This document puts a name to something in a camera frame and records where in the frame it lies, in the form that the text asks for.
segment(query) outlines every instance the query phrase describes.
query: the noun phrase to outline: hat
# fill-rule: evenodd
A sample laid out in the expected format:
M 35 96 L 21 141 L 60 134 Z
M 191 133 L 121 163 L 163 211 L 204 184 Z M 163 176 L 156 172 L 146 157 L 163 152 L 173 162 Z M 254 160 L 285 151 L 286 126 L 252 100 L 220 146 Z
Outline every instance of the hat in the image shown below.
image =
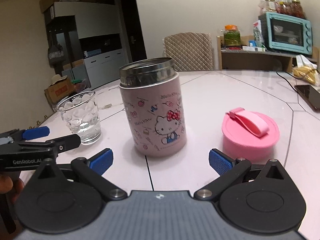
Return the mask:
M 51 86 L 52 85 L 54 85 L 55 83 L 57 83 L 58 81 L 60 81 L 60 80 L 64 80 L 64 79 L 66 79 L 68 76 L 63 76 L 63 77 L 61 77 L 59 74 L 56 74 L 56 75 L 54 75 L 52 78 L 51 78 Z

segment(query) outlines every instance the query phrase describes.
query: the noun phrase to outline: chair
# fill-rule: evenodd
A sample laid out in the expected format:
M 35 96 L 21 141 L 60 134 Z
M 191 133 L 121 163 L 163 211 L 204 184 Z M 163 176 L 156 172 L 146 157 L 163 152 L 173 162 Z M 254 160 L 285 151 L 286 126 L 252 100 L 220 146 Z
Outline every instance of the chair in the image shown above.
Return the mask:
M 213 70 L 211 34 L 178 33 L 163 40 L 164 56 L 174 60 L 175 71 Z

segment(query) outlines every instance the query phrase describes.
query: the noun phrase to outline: white table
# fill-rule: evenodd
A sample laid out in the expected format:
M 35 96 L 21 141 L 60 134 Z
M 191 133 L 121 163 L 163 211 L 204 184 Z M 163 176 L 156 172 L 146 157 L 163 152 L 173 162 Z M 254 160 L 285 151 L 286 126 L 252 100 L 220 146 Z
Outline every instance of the white table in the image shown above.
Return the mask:
M 300 233 L 310 240 L 320 239 L 320 169 L 318 152 L 320 114 L 314 113 L 275 72 L 208 71 L 179 73 L 188 142 L 177 154 L 165 158 L 146 158 L 134 148 L 119 88 L 114 81 L 96 89 L 102 137 L 93 145 L 64 152 L 57 163 L 70 163 L 79 156 L 91 157 L 104 148 L 114 152 L 114 163 L 103 177 L 130 193 L 139 190 L 190 190 L 191 194 L 218 174 L 209 166 L 212 148 L 222 149 L 221 125 L 225 112 L 236 107 L 272 117 L 279 126 L 280 140 L 274 158 L 285 167 L 302 193 L 307 212 Z M 296 80 L 283 74 L 292 85 Z M 70 134 L 59 114 L 43 125 L 50 135 Z M 27 181 L 32 173 L 21 174 Z

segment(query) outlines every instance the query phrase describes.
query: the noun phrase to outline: glass rim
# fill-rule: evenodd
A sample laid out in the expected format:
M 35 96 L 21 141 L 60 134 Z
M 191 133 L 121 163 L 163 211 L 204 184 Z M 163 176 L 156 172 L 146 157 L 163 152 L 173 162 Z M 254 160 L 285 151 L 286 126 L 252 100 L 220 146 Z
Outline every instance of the glass rim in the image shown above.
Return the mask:
M 63 103 L 65 103 L 65 102 L 67 102 L 68 100 L 70 100 L 70 98 L 74 98 L 74 97 L 79 96 L 79 95 L 82 95 L 82 94 L 87 94 L 87 93 L 89 93 L 89 92 L 92 92 L 93 95 L 92 95 L 89 99 L 87 99 L 86 101 L 83 101 L 83 102 L 81 102 L 81 103 L 79 103 L 79 104 L 77 104 L 77 105 L 75 105 L 75 106 L 72 106 L 72 107 L 70 107 L 70 108 L 68 108 L 68 109 L 59 110 L 60 106 L 61 106 Z M 63 100 L 62 102 L 60 102 L 60 103 L 57 105 L 57 112 L 68 111 L 68 110 L 70 110 L 70 109 L 76 108 L 76 107 L 78 107 L 78 106 L 80 106 L 80 105 L 82 105 L 82 104 L 90 101 L 90 100 L 95 96 L 95 94 L 96 94 L 96 92 L 90 90 L 90 91 L 81 92 L 81 93 L 78 93 L 78 94 L 76 94 L 76 95 L 74 95 L 74 96 L 68 97 L 68 98 L 66 98 L 65 100 Z

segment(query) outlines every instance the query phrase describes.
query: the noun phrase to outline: human hand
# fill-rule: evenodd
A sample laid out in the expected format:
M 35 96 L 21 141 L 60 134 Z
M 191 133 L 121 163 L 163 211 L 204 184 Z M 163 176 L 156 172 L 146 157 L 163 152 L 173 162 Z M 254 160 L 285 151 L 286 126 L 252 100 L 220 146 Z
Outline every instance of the human hand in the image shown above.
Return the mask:
M 21 179 L 12 182 L 12 179 L 9 176 L 0 174 L 0 194 L 8 193 L 12 188 L 15 189 L 15 192 L 10 195 L 10 201 L 12 203 L 16 202 L 23 187 L 24 183 Z

